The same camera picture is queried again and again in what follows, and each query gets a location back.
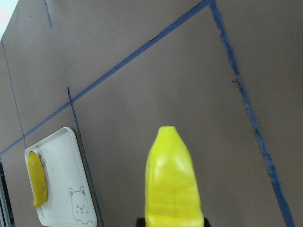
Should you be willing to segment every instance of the blue tape line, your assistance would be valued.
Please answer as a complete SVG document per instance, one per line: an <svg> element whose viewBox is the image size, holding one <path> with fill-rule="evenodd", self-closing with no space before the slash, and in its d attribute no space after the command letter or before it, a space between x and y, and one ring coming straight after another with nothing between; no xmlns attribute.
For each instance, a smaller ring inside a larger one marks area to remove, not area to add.
<svg viewBox="0 0 303 227"><path fill-rule="evenodd" d="M34 128L32 128L30 131L28 131L27 133L25 133L24 136L27 137L28 135L32 134L34 131L36 131L38 128L40 128L42 125L44 125L49 120L51 120L52 118L54 118L57 114L59 114L60 112L62 112L63 110L65 110L70 105L71 104L68 102L68 103L64 104L63 106L61 106L58 110L56 110L55 112L53 112L51 115L49 115L43 121L41 121L38 125L36 125Z"/></svg>
<svg viewBox="0 0 303 227"><path fill-rule="evenodd" d="M48 17L49 26L50 26L50 27L53 27L51 15L49 14L49 10L48 10L48 6L47 6L46 0L44 0L44 3L45 3L46 12L47 12L47 17Z"/></svg>
<svg viewBox="0 0 303 227"><path fill-rule="evenodd" d="M143 46L141 46L139 49L137 49L135 52L130 54L128 57L126 57L124 60L122 60L120 63L118 63L115 67L113 67L111 70L109 70L107 73L105 73L103 76L101 76L99 79L97 79L95 82L93 82L91 85L89 85L87 88L85 88L83 91L78 93L74 98L73 102L77 101L79 98L84 96L86 93L88 93L90 90L92 90L94 87L96 87L98 84L103 82L105 79L113 75L115 72L117 72L119 69L121 69L123 66L125 66L127 63L132 61L134 58L139 56L141 53L146 51L148 48L153 46L155 43L157 43L159 40L167 36L170 32L175 30L177 27L182 25L184 22L186 22L188 19L193 17L196 13L198 13L200 10L205 8L208 5L207 0L203 0L200 3L198 3L195 7L193 7L191 10L189 10L187 13L183 14L181 17L179 17L175 22L170 24L168 27L166 27L164 30L162 30L159 35L145 43ZM35 130L40 128L42 125L47 123L50 119L55 117L58 113L60 113L62 110L64 110L66 107L68 107L70 103L66 103L64 106L60 107L57 111L55 111L53 114L51 114L49 117L45 118L42 122L40 122L36 127L32 128L29 132L24 134L24 136L28 136L29 134L33 133ZM0 154L3 154L7 150L9 150L12 147L12 145L8 146L6 149L4 149Z"/></svg>
<svg viewBox="0 0 303 227"><path fill-rule="evenodd" d="M237 61L236 61L236 58L234 55L234 51L233 51L232 46L227 37L221 14L220 14L219 9L214 0L209 0L209 5L210 5L210 8L213 13L214 20L215 20L218 28L221 31L221 40L222 40L222 42L225 46L226 52L228 54L229 63L235 72L236 82L238 82L240 93L243 96L247 114L251 120L253 128L255 129L256 137L259 141L259 147L260 147L261 153L263 154L263 157L265 159L266 166L267 166L267 172L268 172L268 175L270 176L271 184L274 188L276 198L278 200L279 207L280 207L281 213L284 218L284 222L286 223L287 227L294 227L293 217L292 217L291 211L289 209L289 206L287 204L286 198L284 196L275 164L268 151L264 136L262 135L261 130L259 128L259 122L254 114L252 105L250 103L250 98L249 98L248 92L240 79L239 67L238 67L238 64L237 64Z"/></svg>
<svg viewBox="0 0 303 227"><path fill-rule="evenodd" d="M19 143L21 140L23 140L23 136L20 137L15 142L13 142L11 145L9 145L7 148L5 148L3 151L1 151L0 156L3 155L5 152L7 152L9 149L11 149L13 146L15 146L17 143Z"/></svg>
<svg viewBox="0 0 303 227"><path fill-rule="evenodd" d="M18 115L18 119L19 119L19 124L20 124L20 128L21 128L21 132L22 132L23 142L24 142L25 148L27 148L27 143L25 142L23 127L22 127L21 118L20 118L20 114L19 114L19 109L18 109L18 105L17 105L17 101L16 101L16 96L15 96L15 90L14 90L14 86L13 86L13 81L11 79L11 73L10 73L10 69L9 69L9 61L8 61L7 56L6 56L6 50L5 50L5 47L4 47L3 40L1 40L1 44L2 44L2 48L3 48L3 52L4 52L6 66L8 68L10 86L11 86L11 90L12 90L12 93L13 93L13 96L14 96L14 101L15 101L15 106L16 106L16 110L17 110L17 115Z"/></svg>
<svg viewBox="0 0 303 227"><path fill-rule="evenodd" d="M77 115L76 115L76 112L75 112L73 100L71 98L71 93L70 93L69 87L67 87L67 93L68 93L68 98L69 98L70 104L71 104L72 114L74 115L74 119L75 119L75 122L76 122L76 127L77 127L77 131L78 131L80 145L81 145L81 148L82 148L82 151L83 151L83 156L84 156L86 168L87 168L87 171L88 171L88 174L89 174L89 179L90 179L90 182L91 182L91 185L92 185L93 194L94 194L95 201L96 201L96 204L97 204L98 213L99 213L99 216L100 216L100 219L101 219L101 224L104 227L104 220L103 220L103 216L102 216L102 213L101 213L101 208L100 208L99 200L97 198L97 194L96 194L96 190L95 190L95 185L94 185L94 182L93 182L93 177L91 175L91 171L90 171L90 167L89 167L89 161L88 161L88 159L86 157L86 152L85 152L85 148L84 148L84 145L83 145L81 131L80 131L80 127L79 127Z"/></svg>
<svg viewBox="0 0 303 227"><path fill-rule="evenodd" d="M66 109L68 106L70 106L70 102L66 103L65 105L61 106L58 110L53 112L51 115L49 115L47 118L45 118L43 121L41 121L38 125L36 125L34 128L32 128L29 132L24 134L24 138L28 135L32 134L34 131L36 131L38 128L40 128L42 125L47 123L49 120L54 118L57 114L62 112L64 109ZM13 142L11 145L9 145L7 148L5 148L3 151L0 152L0 156L3 155L5 152L7 152L9 149L11 149L13 146L15 146L17 143L19 143L23 137L20 137L18 140Z"/></svg>
<svg viewBox="0 0 303 227"><path fill-rule="evenodd" d="M176 21L174 21L172 24L170 24L168 27L166 27L164 30L162 30L156 37L151 39L150 41L146 42L143 46L138 48L136 51L134 51L132 54L130 54L128 57L126 57L124 60L122 60L120 63L118 63L115 67L113 67L111 70L106 72L103 76L98 78L95 82L93 82L91 85L89 85L87 88L85 88L83 91L81 91L79 94L77 94L73 100L74 102L77 101L79 98L84 96L86 93L88 93L90 90L92 90L95 86L103 82L105 79L113 75L115 72L117 72L119 69L121 69L123 66L131 62L133 59L138 57L141 53L149 49L151 46L153 46L155 43L157 43L159 40L167 36L169 33L171 33L173 30L175 30L177 27L182 25L184 22L186 22L188 19L193 17L196 13L198 13L200 10L205 8L207 6L208 2L207 0L203 0L200 3L198 3L195 7L193 7L191 10L183 14L181 17L179 17Z"/></svg>

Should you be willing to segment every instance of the foam banana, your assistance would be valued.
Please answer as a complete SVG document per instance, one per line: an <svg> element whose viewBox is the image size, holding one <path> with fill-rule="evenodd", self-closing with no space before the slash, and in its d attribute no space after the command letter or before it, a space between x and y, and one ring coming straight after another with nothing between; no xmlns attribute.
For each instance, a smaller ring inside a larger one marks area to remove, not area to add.
<svg viewBox="0 0 303 227"><path fill-rule="evenodd" d="M47 200L47 185L42 163L38 155L30 152L27 157L29 176L33 186L34 207L41 207Z"/></svg>
<svg viewBox="0 0 303 227"><path fill-rule="evenodd" d="M191 156L174 126L159 129L147 158L147 227L203 227Z"/></svg>

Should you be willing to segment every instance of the bear drawing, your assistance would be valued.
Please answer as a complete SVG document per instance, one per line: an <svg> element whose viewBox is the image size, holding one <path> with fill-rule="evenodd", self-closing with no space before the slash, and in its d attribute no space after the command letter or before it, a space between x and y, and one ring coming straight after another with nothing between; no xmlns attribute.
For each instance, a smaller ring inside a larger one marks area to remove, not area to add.
<svg viewBox="0 0 303 227"><path fill-rule="evenodd" d="M92 216L90 214L84 187L80 187L80 191L74 191L70 188L68 192L71 198L72 214L77 220L77 224L92 225Z"/></svg>

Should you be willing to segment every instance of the yellow banana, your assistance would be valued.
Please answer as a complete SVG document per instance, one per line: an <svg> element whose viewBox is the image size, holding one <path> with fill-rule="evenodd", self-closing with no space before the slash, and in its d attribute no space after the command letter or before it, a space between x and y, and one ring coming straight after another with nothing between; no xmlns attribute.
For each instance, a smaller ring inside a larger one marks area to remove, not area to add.
<svg viewBox="0 0 303 227"><path fill-rule="evenodd" d="M34 152L28 154L27 163L34 194L32 204L34 207L41 207L47 200L47 185L42 163Z"/></svg>
<svg viewBox="0 0 303 227"><path fill-rule="evenodd" d="M203 227L192 160L174 126L163 126L147 158L147 227Z"/></svg>

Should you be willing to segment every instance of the blue line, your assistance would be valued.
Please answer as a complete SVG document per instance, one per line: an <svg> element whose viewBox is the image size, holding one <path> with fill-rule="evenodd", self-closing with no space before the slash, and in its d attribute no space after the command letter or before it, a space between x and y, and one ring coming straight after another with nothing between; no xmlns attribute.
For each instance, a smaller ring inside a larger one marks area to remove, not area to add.
<svg viewBox="0 0 303 227"><path fill-rule="evenodd" d="M228 54L229 63L231 65L232 69L234 70L234 73L235 73L235 76L236 76L236 82L238 83L240 93L243 96L244 104L245 104L245 107L246 107L246 110L247 110L247 114L248 114L248 116L251 120L253 128L255 129L255 134L256 134L256 137L259 141L260 151L262 152L263 157L265 159L265 162L266 162L266 165L267 165L267 172L268 172L268 175L270 176L271 184L274 188L276 198L278 200L280 210L281 210L281 213L282 213L283 218L284 218L284 222L286 223L287 227L294 227L293 217L292 217L291 211L289 209L289 206L287 204L286 198L284 196L275 164L274 164L273 159L272 159L272 157L271 157L271 155L268 151L264 136L261 133L261 130L260 130L260 127L259 127L259 122L257 120L257 117L254 114L252 105L250 103L250 98L249 98L248 92L247 92L245 86L243 85L243 83L241 81L239 67L238 67L238 64L237 64L237 61L236 61L236 58L235 58L235 55L234 55L234 51L233 51L232 46L231 46L231 44L229 42L229 39L227 37L226 31L225 31L225 28L224 28L224 25L223 25L223 20L222 20L221 14L220 14L220 12L218 10L218 7L217 7L214 0L209 0L209 5L210 5L210 8L211 8L212 13L213 13L214 20L215 20L218 28L221 31L221 40L222 40L222 42L225 46L226 52Z"/></svg>
<svg viewBox="0 0 303 227"><path fill-rule="evenodd" d="M80 131L80 127L79 127L77 115L76 115L76 112L75 112L73 100L71 98L71 93L70 93L69 87L67 87L67 93L68 93L68 98L69 98L70 104L71 104L72 114L74 115L74 119L75 119L75 122L76 122L78 136L79 136L79 139L80 139L80 145L81 145L81 148L82 148L82 151L83 151L83 156L84 156L86 168L87 168L87 171L88 171L88 174L89 174L89 179L90 179L90 182L91 182L91 185L92 185L93 194L94 194L95 201L96 201L97 208L98 208L98 213L99 213L99 216L100 216L100 219L101 219L101 224L104 227L104 220L103 220L103 216L102 216L102 213L101 213L100 204L99 204L99 201L98 201L98 198L97 198L97 194L96 194L96 190L95 190L95 185L94 185L94 182L93 182L93 177L92 177L91 172L90 172L89 161L88 161L88 159L86 157L86 152L85 152L85 148L84 148L84 145L83 145L81 131Z"/></svg>
<svg viewBox="0 0 303 227"><path fill-rule="evenodd" d="M113 75L115 72L117 72L119 69L121 69L123 66L125 66L127 63L132 61L134 58L139 56L141 53L146 51L148 48L153 46L155 43L157 43L159 40L167 36L170 32L175 30L177 27L182 25L184 22L186 22L188 19L193 17L196 13L201 11L203 8L205 8L208 5L208 0L203 0L200 3L198 3L195 7L193 7L191 10L189 10L187 13L183 14L181 17L179 17L175 22L170 24L168 27L166 27L164 30L162 30L159 35L151 39L150 41L146 42L143 46L141 46L139 49L137 49L135 52L130 54L128 57L126 57L124 60L122 60L120 63L118 63L115 67L113 67L111 70L109 70L107 73L105 73L103 76L101 76L99 79L97 79L95 82L93 82L91 85L89 85L87 88L85 88L83 91L78 93L74 98L73 101L77 101L79 98L84 96L86 93L88 93L90 90L92 90L94 87L96 87L98 84L103 82L105 79ZM60 113L62 110L64 110L66 107L68 107L70 103L66 103L62 107L60 107L57 111L55 111L53 114L51 114L49 117L45 118L42 122L40 122L36 127L32 128L29 132L24 134L24 136L28 136L29 134L33 133L35 130L40 128L42 125L47 123L50 119L55 117L58 113ZM11 145L8 146L6 149L4 149L0 154L3 154L7 150L11 148Z"/></svg>
<svg viewBox="0 0 303 227"><path fill-rule="evenodd" d="M46 0L44 0L44 3L45 3L45 8L46 8L46 12L47 12L48 21L49 21L49 26L53 27L51 15L49 14L49 10L48 10L48 6L47 6Z"/></svg>
<svg viewBox="0 0 303 227"><path fill-rule="evenodd" d="M4 47L3 40L1 40L1 44L2 44L3 51L4 51L4 57L5 57L5 61L6 61L6 66L8 68L10 86L11 86L11 90L12 90L13 96L14 96L15 106L16 106L16 110L17 110L17 115L18 115L18 119L19 119L19 124L20 124L20 128L21 128L21 132L22 132L22 137L23 137L23 142L24 142L25 148L27 148L27 143L25 142L23 127L22 127L21 118L20 118L20 114L19 114L19 109L18 109L18 105L17 105L17 101L16 101L16 96L15 96L15 90L14 90L14 86L13 86L13 81L11 79L11 73L10 73L10 69L9 69L9 61L8 61L7 56L6 56L6 50L5 50L5 47Z"/></svg>
<svg viewBox="0 0 303 227"><path fill-rule="evenodd" d="M68 103L64 104L63 106L61 106L58 110L56 110L55 112L53 112L51 115L49 115L43 121L41 121L38 125L36 125L34 128L32 128L30 131L28 131L27 133L25 133L24 136L27 137L28 135L32 134L34 131L36 131L38 128L40 128L42 125L44 125L49 120L51 120L52 118L54 118L57 114L59 114L60 112L62 112L63 110L65 110L70 105L71 104L68 102Z"/></svg>
<svg viewBox="0 0 303 227"><path fill-rule="evenodd" d="M19 143L21 140L23 140L23 136L20 137L15 142L13 142L11 145L9 145L7 148L5 148L3 151L1 151L0 156L3 155L5 152L7 152L9 149L11 149L13 146L15 146L17 143Z"/></svg>
<svg viewBox="0 0 303 227"><path fill-rule="evenodd" d="M38 125L36 125L34 128L32 128L29 132L25 133L24 134L24 138L27 137L28 135L32 134L34 131L36 131L42 125L44 125L49 120L51 120L52 118L54 118L57 114L59 114L60 112L62 112L68 106L70 106L70 102L68 102L68 103L64 104L63 106L61 106L58 110L56 110L51 115L49 115L47 118L45 118L43 121L41 121ZM9 145L7 148L5 148L3 151L1 151L0 152L0 156L3 155L5 152L7 152L9 149L11 149L13 146L15 146L17 143L19 143L22 139L23 139L23 137L20 137L18 140L16 140L15 142L13 142L11 145Z"/></svg>
<svg viewBox="0 0 303 227"><path fill-rule="evenodd" d="M200 10L205 8L208 5L207 0L203 0L199 2L195 7L193 7L191 10L189 10L187 13L183 14L181 17L179 17L176 21L174 21L172 24L170 24L168 27L166 27L164 30L162 30L156 37L151 39L150 41L146 42L143 46L138 48L136 51L134 51L132 54L130 54L128 57L126 57L124 60L122 60L120 63L118 63L115 67L113 67L111 70L106 72L104 75L102 75L100 78L98 78L95 82L93 82L91 85L89 85L87 88L85 88L83 91L78 93L74 98L73 101L77 101L79 98L84 96L86 93L88 93L90 90L92 90L95 86L103 82L105 79L113 75L115 72L117 72L119 69L121 69L123 66L128 64L130 61L138 57L141 53L149 49L151 46L153 46L155 43L157 43L159 40L167 36L169 33L171 33L173 30L175 30L177 27L182 25L184 22L186 22L188 19L193 17L196 13L198 13Z"/></svg>

